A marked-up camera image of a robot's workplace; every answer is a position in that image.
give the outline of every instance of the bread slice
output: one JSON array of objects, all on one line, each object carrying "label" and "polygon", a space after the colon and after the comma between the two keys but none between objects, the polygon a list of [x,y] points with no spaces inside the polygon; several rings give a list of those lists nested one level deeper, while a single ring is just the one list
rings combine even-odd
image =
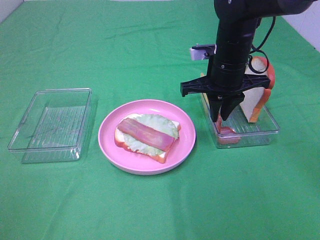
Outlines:
[{"label": "bread slice", "polygon": [[[132,114],[127,115],[123,119],[126,119],[126,118],[135,119],[137,117],[141,117],[142,115],[143,114],[132,113]],[[172,121],[172,123],[174,124],[174,126],[177,128],[177,130],[179,132],[179,130],[181,129],[180,123],[177,122],[177,121]],[[172,147],[173,147],[173,145],[175,144],[176,141],[177,141],[177,139],[175,139],[175,141],[171,145],[170,149],[172,149]],[[120,148],[123,148],[126,151],[137,153],[137,154],[146,155],[146,156],[150,157],[153,160],[156,160],[157,162],[159,162],[161,164],[164,164],[166,162],[168,153],[170,151],[170,149],[167,150],[167,151],[161,151],[160,154],[152,154],[152,153],[148,153],[148,152],[140,152],[139,149],[133,151],[132,148],[128,145],[129,143],[125,141],[125,134],[122,131],[120,131],[117,127],[115,128],[115,131],[114,131],[114,143],[115,143],[116,146],[118,146]]]},{"label": "bread slice", "polygon": [[[252,58],[251,64],[254,69],[262,72],[266,69],[267,59],[265,57],[255,56]],[[249,67],[246,68],[245,73],[256,75]],[[258,121],[261,109],[269,100],[271,89],[274,87],[276,81],[275,69],[271,64],[269,65],[268,70],[260,75],[267,75],[270,79],[268,89],[265,89],[264,87],[255,87],[246,90],[243,92],[245,98],[243,102],[240,103],[240,107],[249,123],[256,123]]]}]

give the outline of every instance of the ham slice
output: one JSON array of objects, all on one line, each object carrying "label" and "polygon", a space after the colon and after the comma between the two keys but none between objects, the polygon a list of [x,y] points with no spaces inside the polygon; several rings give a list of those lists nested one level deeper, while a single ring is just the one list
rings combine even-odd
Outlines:
[{"label": "ham slice", "polygon": [[129,134],[136,140],[164,152],[168,151],[175,141],[174,137],[157,131],[132,118],[125,118],[119,123],[117,128],[121,132]]}]

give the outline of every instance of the green tablecloth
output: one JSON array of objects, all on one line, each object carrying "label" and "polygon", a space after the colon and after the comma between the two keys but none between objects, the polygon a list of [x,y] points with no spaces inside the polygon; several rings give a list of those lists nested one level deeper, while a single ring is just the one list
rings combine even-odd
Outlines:
[{"label": "green tablecloth", "polygon": [[[217,149],[199,95],[180,94],[180,82],[207,67],[189,47],[214,43],[217,26],[212,0],[28,1],[7,18],[0,239],[320,239],[320,54],[278,17],[263,49],[276,71],[267,106],[281,132],[270,145]],[[87,87],[96,110],[79,161],[21,164],[8,152],[35,91]],[[174,170],[133,175],[101,152],[103,119],[138,99],[173,103],[194,122],[194,149]]]}]

